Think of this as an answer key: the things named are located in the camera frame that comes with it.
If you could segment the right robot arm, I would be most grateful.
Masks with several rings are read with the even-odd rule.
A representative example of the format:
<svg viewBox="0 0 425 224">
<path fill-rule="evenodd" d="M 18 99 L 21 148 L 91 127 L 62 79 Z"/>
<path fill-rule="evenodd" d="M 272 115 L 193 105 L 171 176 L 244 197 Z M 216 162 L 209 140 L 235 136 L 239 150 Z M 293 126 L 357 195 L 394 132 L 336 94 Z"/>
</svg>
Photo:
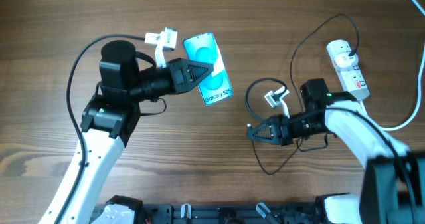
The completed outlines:
<svg viewBox="0 0 425 224">
<path fill-rule="evenodd" d="M 261 118 L 247 138 L 279 146 L 299 144 L 316 134 L 333 134 L 352 151 L 365 170 L 360 195 L 317 197 L 315 209 L 300 212 L 310 223 L 423 223 L 424 153 L 413 152 L 369 118 L 349 92 L 331 93 L 324 79 L 300 88 L 305 110 Z"/>
</svg>

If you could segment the teal Samsung Galaxy smartphone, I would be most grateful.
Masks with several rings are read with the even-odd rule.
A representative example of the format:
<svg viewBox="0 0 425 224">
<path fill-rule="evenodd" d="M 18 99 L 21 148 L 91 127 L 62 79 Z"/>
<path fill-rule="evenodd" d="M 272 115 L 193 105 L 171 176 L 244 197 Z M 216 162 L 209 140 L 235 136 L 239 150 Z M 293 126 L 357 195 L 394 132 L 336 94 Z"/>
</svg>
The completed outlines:
<svg viewBox="0 0 425 224">
<path fill-rule="evenodd" d="M 233 95 L 232 85 L 216 37 L 205 32 L 183 41 L 187 57 L 204 64 L 207 74 L 199 83 L 199 92 L 206 106 L 226 100 Z"/>
</svg>

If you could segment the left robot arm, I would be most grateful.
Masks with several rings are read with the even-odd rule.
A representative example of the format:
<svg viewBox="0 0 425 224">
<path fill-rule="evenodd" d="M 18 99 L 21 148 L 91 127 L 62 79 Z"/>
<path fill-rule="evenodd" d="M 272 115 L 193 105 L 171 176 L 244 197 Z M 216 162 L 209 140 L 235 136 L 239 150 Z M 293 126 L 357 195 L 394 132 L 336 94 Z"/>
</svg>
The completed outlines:
<svg viewBox="0 0 425 224">
<path fill-rule="evenodd" d="M 191 91 L 214 66 L 176 58 L 161 67 L 132 36 L 109 35 L 101 49 L 101 81 L 75 124 L 72 161 L 41 223 L 88 223 L 106 178 L 144 115 L 139 104 Z"/>
</svg>

